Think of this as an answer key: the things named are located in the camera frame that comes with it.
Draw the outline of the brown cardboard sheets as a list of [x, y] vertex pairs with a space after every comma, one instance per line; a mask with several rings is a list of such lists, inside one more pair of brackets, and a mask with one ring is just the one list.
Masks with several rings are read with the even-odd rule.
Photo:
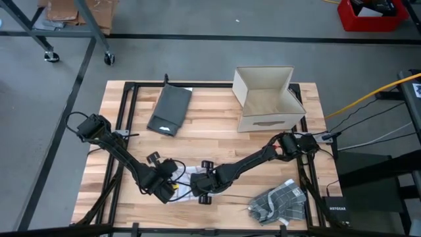
[[[114, 10], [119, 0], [84, 0], [101, 31], [109, 35], [112, 28]], [[38, 30], [58, 30], [65, 26], [86, 24], [83, 16], [74, 4], [74, 0], [38, 0], [38, 7], [43, 7], [40, 17], [34, 23]]]

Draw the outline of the grey towel white grid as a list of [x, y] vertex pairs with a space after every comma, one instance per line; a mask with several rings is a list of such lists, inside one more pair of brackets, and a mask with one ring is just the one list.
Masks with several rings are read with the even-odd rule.
[[249, 216], [260, 225], [305, 220], [307, 198], [300, 187], [289, 179], [278, 187], [269, 189], [254, 197], [248, 206]]

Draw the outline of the black side stand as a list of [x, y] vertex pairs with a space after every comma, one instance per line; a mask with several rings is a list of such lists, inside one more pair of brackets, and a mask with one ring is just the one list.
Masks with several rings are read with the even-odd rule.
[[351, 211], [398, 213], [404, 232], [410, 232], [412, 221], [405, 201], [421, 200], [421, 150], [396, 158], [340, 151], [335, 163]]

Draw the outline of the grey metal cart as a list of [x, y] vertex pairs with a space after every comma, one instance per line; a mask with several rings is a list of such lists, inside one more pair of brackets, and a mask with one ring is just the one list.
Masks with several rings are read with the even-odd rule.
[[85, 0], [73, 0], [78, 12], [86, 21], [84, 26], [64, 27], [64, 30], [37, 30], [34, 24], [41, 16], [44, 7], [38, 7], [34, 17], [30, 20], [14, 3], [13, 0], [0, 0], [0, 9], [3, 9], [12, 19], [23, 29], [23, 32], [2, 31], [0, 36], [24, 36], [31, 37], [45, 53], [44, 60], [50, 63], [60, 61], [60, 57], [55, 52], [54, 47], [47, 41], [52, 38], [93, 38], [103, 48], [104, 62], [106, 65], [113, 65], [115, 62], [114, 53], [111, 52], [106, 36], [101, 31], [98, 23], [94, 19]]

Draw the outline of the white towel orange grid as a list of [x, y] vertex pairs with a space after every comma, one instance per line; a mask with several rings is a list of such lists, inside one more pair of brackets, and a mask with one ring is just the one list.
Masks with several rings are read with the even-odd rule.
[[[178, 170], [173, 173], [170, 179], [170, 184], [175, 189], [175, 194], [169, 203], [184, 202], [184, 201], [198, 201], [199, 197], [195, 197], [191, 191], [190, 179], [194, 173], [212, 172], [214, 169], [205, 169], [202, 167], [178, 167]], [[216, 194], [203, 194], [208, 196], [215, 196], [222, 193], [228, 188], [227, 184], [220, 182], [220, 191]]]

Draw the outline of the red plastic bin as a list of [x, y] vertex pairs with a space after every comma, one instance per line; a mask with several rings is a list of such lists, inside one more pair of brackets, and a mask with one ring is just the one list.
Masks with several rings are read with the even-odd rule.
[[345, 31], [392, 32], [409, 18], [409, 14], [401, 0], [391, 0], [391, 2], [397, 9], [395, 16], [357, 16], [351, 0], [341, 0], [337, 12]]

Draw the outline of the beige fabric storage box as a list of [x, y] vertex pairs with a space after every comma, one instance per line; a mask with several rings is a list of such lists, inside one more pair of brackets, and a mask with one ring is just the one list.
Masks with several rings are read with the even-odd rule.
[[290, 130], [305, 115], [289, 89], [293, 66], [239, 66], [232, 91], [242, 106], [238, 132]]

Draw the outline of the black aluminium rig frame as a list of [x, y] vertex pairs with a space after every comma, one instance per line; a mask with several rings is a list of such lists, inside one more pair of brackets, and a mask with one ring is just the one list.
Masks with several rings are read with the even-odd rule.
[[[147, 129], [162, 84], [147, 81], [110, 81], [99, 112], [114, 129], [129, 130], [128, 149], [139, 161], [158, 151], [162, 158], [174, 158], [188, 166], [203, 160], [216, 165], [236, 162], [254, 153], [272, 136], [271, 132], [239, 133], [241, 105], [228, 82], [188, 82], [193, 95], [184, 125], [173, 138]], [[299, 177], [295, 162], [271, 161], [244, 173], [211, 205], [196, 201], [163, 204], [142, 195], [130, 173], [116, 180], [114, 192], [93, 218], [94, 223], [111, 224], [119, 234], [138, 226], [142, 234], [278, 234], [280, 223], [261, 226], [248, 214], [249, 200], [288, 179]]]

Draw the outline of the black Netgear switch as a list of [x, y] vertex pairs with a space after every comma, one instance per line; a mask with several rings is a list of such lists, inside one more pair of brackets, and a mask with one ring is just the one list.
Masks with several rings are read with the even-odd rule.
[[347, 210], [347, 201], [344, 197], [326, 196], [323, 197], [323, 199], [330, 213], [338, 222], [347, 226], [351, 224], [351, 219]]

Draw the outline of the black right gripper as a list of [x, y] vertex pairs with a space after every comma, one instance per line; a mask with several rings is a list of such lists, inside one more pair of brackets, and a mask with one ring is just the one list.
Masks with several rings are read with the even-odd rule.
[[[213, 169], [212, 161], [201, 161], [201, 167]], [[194, 173], [190, 179], [191, 191], [195, 197], [199, 197], [198, 203], [201, 205], [210, 205], [212, 197], [203, 194], [216, 194], [220, 191], [220, 179], [217, 171]]]

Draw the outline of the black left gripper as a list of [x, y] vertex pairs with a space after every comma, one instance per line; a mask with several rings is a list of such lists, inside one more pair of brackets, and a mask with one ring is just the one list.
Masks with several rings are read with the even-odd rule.
[[142, 172], [141, 185], [148, 194], [161, 195], [161, 201], [168, 203], [175, 191], [170, 184], [170, 179], [178, 166], [173, 159], [166, 159], [160, 164], [160, 155], [157, 151], [147, 156], [149, 164], [159, 164], [158, 167], [147, 167]]

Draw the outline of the plain dark grey towel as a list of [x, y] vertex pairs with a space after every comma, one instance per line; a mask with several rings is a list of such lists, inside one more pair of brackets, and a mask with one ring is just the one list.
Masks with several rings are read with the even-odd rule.
[[192, 96], [192, 88], [166, 84], [147, 124], [147, 129], [174, 137], [182, 127]]

